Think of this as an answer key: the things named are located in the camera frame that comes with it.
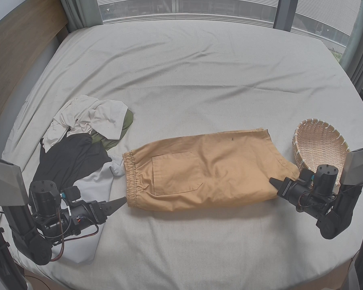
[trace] patch pocket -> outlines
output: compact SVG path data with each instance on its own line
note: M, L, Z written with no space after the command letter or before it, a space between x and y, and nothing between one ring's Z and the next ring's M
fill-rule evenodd
M196 190L202 184L199 159L192 152L152 157L155 195Z

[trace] wicker basket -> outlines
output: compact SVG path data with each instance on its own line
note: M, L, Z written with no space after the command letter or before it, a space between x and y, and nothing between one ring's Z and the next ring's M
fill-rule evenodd
M319 119L303 120L296 128L292 146L300 171L305 168L316 172L320 164L330 164L339 169L339 184L349 147L336 128Z

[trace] bed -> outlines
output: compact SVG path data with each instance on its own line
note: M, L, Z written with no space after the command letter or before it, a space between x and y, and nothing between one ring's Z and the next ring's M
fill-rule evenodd
M29 186L39 139L70 99L86 94L124 102L134 122L115 147L122 154L178 136L263 127L294 161L298 123L319 118L363 147L363 103L319 41L239 23L127 22L70 33L24 103L3 159ZM114 178L110 200L125 195ZM239 208L162 213L124 205L107 220L91 264L37 266L14 247L22 267L74 289L288 289L351 258L363 237L363 191L350 227L323 239L315 219L274 199Z

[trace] khaki pants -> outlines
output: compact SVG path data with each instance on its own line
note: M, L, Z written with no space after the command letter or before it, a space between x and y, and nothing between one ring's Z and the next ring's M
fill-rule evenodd
M128 205L155 211L257 203L276 197L270 177L299 175L262 128L169 138L123 159Z

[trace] olive green cloth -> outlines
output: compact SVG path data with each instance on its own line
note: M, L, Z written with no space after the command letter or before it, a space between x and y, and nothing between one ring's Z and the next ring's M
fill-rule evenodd
M92 143L102 142L103 147L108 150L118 144L118 142L124 137L126 131L128 130L129 126L133 123L133 113L127 109L124 123L122 124L122 130L121 130L121 136L119 140L109 140L103 135L99 134L97 131L92 130L90 133L92 140Z

